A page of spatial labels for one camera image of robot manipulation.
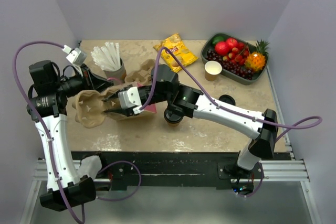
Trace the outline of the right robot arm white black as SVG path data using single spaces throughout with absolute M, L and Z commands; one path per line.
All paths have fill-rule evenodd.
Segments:
M 246 110 L 215 99 L 204 90 L 195 89 L 179 82 L 178 74 L 168 66 L 159 64 L 151 72 L 152 83 L 148 86 L 127 86 L 104 99 L 117 100 L 118 109 L 107 109 L 107 113 L 134 116 L 144 107 L 167 102 L 165 118 L 169 116 L 197 118 L 218 123 L 234 129 L 249 138 L 248 144 L 238 153 L 230 172 L 246 178 L 261 159 L 272 159 L 278 133 L 275 111 Z

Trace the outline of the cardboard cup carrier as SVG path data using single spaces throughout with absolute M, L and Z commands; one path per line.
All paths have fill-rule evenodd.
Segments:
M 143 86 L 150 85 L 152 82 L 151 72 L 155 66 L 154 59 L 144 61 L 138 70 L 130 72 L 126 75 L 125 83 L 137 82 Z
M 96 90 L 80 91 L 72 103 L 76 122 L 87 129 L 100 126 L 105 120 L 102 98 L 103 95 Z

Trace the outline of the large red apple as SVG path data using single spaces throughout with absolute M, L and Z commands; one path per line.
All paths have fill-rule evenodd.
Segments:
M 228 45 L 225 41 L 220 41 L 215 45 L 215 51 L 217 54 L 224 56 L 227 53 L 229 53 L 231 50 L 231 47 Z

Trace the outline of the paper bag pink white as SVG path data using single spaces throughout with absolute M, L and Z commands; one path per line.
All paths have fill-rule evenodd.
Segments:
M 108 93 L 102 99 L 103 113 L 116 121 L 136 116 L 156 115 L 157 108 L 155 104 L 147 105 L 144 109 L 141 109 L 148 98 L 150 90 L 150 85 L 142 85 L 138 82 L 126 83 L 118 90 Z

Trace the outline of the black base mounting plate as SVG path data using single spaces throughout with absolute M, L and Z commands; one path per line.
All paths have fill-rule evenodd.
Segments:
M 250 195 L 259 189 L 266 167 L 256 164 L 250 172 L 234 169 L 236 152 L 97 152 L 103 185 L 123 191 L 128 187 L 212 187 Z

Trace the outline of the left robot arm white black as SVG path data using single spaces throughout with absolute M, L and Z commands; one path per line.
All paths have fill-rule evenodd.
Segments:
M 39 132 L 47 165 L 47 193 L 40 196 L 43 207 L 64 211 L 96 198 L 94 179 L 108 174 L 109 165 L 101 152 L 86 155 L 75 168 L 67 141 L 68 98 L 83 90 L 104 91 L 113 83 L 91 72 L 85 64 L 82 73 L 60 76 L 58 66 L 44 60 L 29 66 L 33 84 L 28 91 L 32 108 L 27 111 Z

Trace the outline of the black coffee cup lid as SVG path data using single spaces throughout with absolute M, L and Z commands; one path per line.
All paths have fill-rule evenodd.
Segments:
M 221 102 L 225 102 L 225 103 L 227 103 L 227 104 L 231 104 L 231 105 L 233 105 L 233 106 L 236 105 L 236 101 L 235 101 L 235 99 L 234 99 L 233 97 L 231 97 L 230 95 L 227 95 L 227 94 L 221 95 L 221 96 L 219 97 L 219 100 L 220 100 Z

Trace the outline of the small red apple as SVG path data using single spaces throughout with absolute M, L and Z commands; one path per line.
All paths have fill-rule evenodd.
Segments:
M 238 41 L 234 38 L 228 38 L 226 40 L 226 43 L 230 49 L 237 48 L 238 47 Z

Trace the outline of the dark grape bunch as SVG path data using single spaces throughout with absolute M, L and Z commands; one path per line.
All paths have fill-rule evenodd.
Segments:
M 235 75 L 238 75 L 244 79 L 252 80 L 253 71 L 251 69 L 243 67 L 240 63 L 244 63 L 244 59 L 238 63 L 235 59 L 230 59 L 228 55 L 221 56 L 215 50 L 209 49 L 206 53 L 206 60 L 217 61 L 220 63 L 224 70 L 227 70 Z

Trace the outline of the orange toy pineapple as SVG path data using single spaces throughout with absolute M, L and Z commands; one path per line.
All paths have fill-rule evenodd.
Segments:
M 268 53 L 269 42 L 260 40 L 256 43 L 256 49 L 245 60 L 245 67 L 252 70 L 253 72 L 259 72 L 263 70 L 266 65 L 266 58 L 269 56 Z

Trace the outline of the brown paper coffee cup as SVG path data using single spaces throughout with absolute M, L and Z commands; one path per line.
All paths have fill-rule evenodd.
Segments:
M 208 61 L 204 65 L 204 77 L 207 81 L 214 81 L 222 71 L 222 65 L 217 61 Z

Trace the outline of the grey straw holder cup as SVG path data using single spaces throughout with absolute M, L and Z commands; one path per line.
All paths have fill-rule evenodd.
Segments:
M 121 67 L 116 71 L 103 71 L 107 78 L 116 78 L 124 83 L 125 77 L 127 76 L 127 71 L 125 69 L 123 60 L 121 59 Z

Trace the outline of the yellow Lays chips bag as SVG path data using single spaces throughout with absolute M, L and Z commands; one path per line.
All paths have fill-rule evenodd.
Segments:
M 184 67 L 193 64 L 198 59 L 186 47 L 178 33 L 161 40 L 160 43 L 153 46 L 156 51 L 159 51 L 162 47 L 167 47 Z M 166 50 L 161 52 L 161 58 L 172 69 L 172 71 L 179 72 L 182 69 L 177 61 Z

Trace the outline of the dark green fruit tray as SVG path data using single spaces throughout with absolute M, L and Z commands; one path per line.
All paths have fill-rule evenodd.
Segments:
M 205 45 L 203 46 L 203 48 L 202 48 L 202 50 L 201 50 L 201 59 L 202 59 L 202 62 L 203 62 L 204 64 L 206 64 L 206 63 L 208 62 L 208 60 L 205 59 L 207 51 L 208 51 L 209 49 L 215 50 L 215 46 L 212 45 L 212 39 L 213 39 L 214 37 L 216 37 L 216 36 L 223 36 L 224 39 L 225 39 L 225 41 L 226 41 L 228 38 L 234 38 L 234 39 L 236 39 L 238 42 L 243 42 L 243 43 L 245 43 L 245 44 L 248 45 L 250 53 L 252 53 L 252 52 L 255 51 L 255 49 L 256 49 L 256 44 L 253 45 L 253 44 L 251 44 L 251 43 L 249 43 L 249 42 L 246 42 L 246 41 L 244 41 L 244 40 L 241 40 L 241 39 L 232 37 L 232 36 L 230 36 L 230 35 L 228 35 L 228 34 L 225 34 L 225 33 L 216 33 L 215 35 L 213 35 L 213 36 L 212 36 L 212 37 L 205 43 Z M 241 83 L 241 84 L 244 84 L 244 85 L 250 85 L 250 84 L 255 83 L 256 81 L 258 81 L 258 80 L 261 78 L 261 76 L 263 75 L 263 73 L 266 71 L 266 67 L 267 67 L 268 62 L 269 62 L 269 56 L 266 58 L 266 65 L 264 66 L 263 70 L 261 70 L 261 71 L 259 71 L 259 72 L 253 72 L 254 74 L 253 74 L 252 80 L 244 79 L 244 78 L 242 78 L 242 77 L 240 77 L 240 76 L 238 76 L 238 75 L 235 75 L 235 74 L 233 74 L 233 73 L 231 73 L 231 72 L 229 72 L 229 71 L 227 71 L 227 70 L 224 70 L 224 69 L 222 69 L 222 71 L 221 71 L 221 75 L 223 75 L 223 76 L 225 76 L 225 77 L 228 77 L 228 78 L 230 78 L 230 79 L 232 79 L 232 80 L 235 80 L 235 81 L 237 81 L 237 82 L 239 82 L 239 83 Z

